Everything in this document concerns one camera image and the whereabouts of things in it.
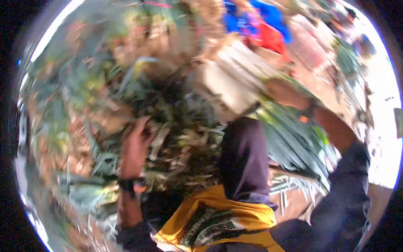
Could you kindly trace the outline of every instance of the red cloth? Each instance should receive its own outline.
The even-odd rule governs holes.
[[[260,21],[257,28],[259,29],[260,34],[258,39],[254,39],[252,42],[257,46],[283,55],[283,60],[285,62],[290,62],[291,60],[287,55],[283,35],[264,21]]]

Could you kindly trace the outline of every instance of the hand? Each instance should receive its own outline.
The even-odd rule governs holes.
[[[139,177],[141,174],[148,154],[148,147],[155,136],[154,131],[147,126],[148,120],[149,117],[138,119],[133,131],[123,140],[120,165],[120,176],[123,179]]]

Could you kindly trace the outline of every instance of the orange object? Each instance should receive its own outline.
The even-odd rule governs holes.
[[[146,186],[134,185],[133,191],[134,192],[145,192],[147,190]]]
[[[308,118],[305,117],[305,116],[301,116],[301,117],[299,118],[299,120],[300,120],[301,122],[303,122],[303,123],[307,123],[307,122],[308,122]]]

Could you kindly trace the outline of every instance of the yellow cloth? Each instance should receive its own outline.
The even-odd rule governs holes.
[[[202,230],[202,232],[206,233],[199,241],[199,244],[205,243],[206,245],[190,248],[190,246],[184,244],[183,238],[186,234],[189,234],[189,223],[194,223],[192,217],[197,214],[198,208],[203,206],[207,206],[208,209],[213,209],[213,211],[217,210],[218,214],[216,216],[219,215],[219,217],[212,219],[213,222],[210,222],[210,225],[215,226],[216,229],[211,228],[210,233],[206,233],[205,227],[204,229],[199,229],[198,231]],[[268,231],[269,228],[275,225],[276,219],[270,207],[265,204],[228,200],[225,198],[224,187],[216,185],[187,198],[155,238],[156,241],[168,242],[184,251],[204,252],[214,244],[241,242],[266,248],[269,252],[284,252]],[[217,235],[220,236],[223,231],[229,232],[232,237],[217,238]]]

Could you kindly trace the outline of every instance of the dark clothing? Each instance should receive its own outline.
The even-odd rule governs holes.
[[[239,118],[229,124],[221,143],[222,157],[218,168],[228,199],[264,203],[273,210],[268,192],[269,159],[266,140],[259,121]],[[336,171],[329,176],[330,193],[311,215],[310,226],[300,220],[289,220],[270,229],[275,242],[288,251],[354,251],[369,228],[366,213],[369,159],[363,144],[353,144],[343,154]],[[120,230],[117,240],[128,251],[161,251],[151,240],[182,202],[175,194],[151,194],[142,205],[144,222]],[[248,251],[266,249],[251,244],[224,243],[212,245],[206,252]]]

